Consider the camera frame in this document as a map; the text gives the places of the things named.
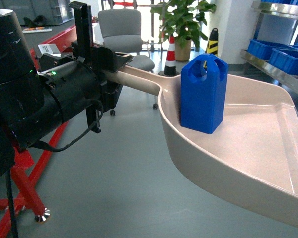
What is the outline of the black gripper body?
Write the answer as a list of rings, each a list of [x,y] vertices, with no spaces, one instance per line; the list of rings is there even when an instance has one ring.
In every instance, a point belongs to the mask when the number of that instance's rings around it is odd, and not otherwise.
[[[103,46],[91,48],[89,59],[78,52],[58,57],[44,53],[38,58],[39,76],[58,103],[62,120],[68,121],[91,106],[92,100],[99,100],[104,111],[114,109],[122,85],[110,82],[104,72],[117,73],[132,59],[131,54],[116,53]]]

